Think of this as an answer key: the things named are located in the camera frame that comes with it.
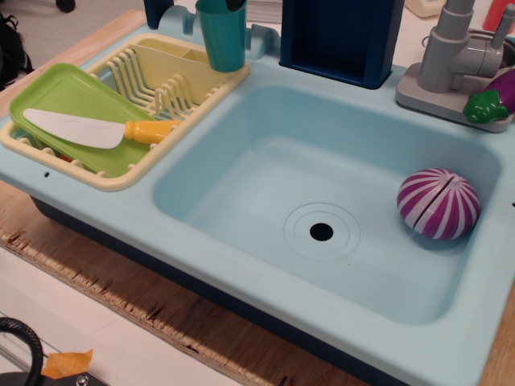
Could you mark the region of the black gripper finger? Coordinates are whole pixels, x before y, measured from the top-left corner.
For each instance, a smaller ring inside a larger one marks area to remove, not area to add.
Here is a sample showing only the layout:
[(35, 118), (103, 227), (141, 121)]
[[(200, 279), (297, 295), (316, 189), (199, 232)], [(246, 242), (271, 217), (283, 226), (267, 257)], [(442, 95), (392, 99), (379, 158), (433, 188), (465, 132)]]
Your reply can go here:
[(225, 2), (229, 11), (238, 11), (245, 5), (246, 0), (226, 0)]

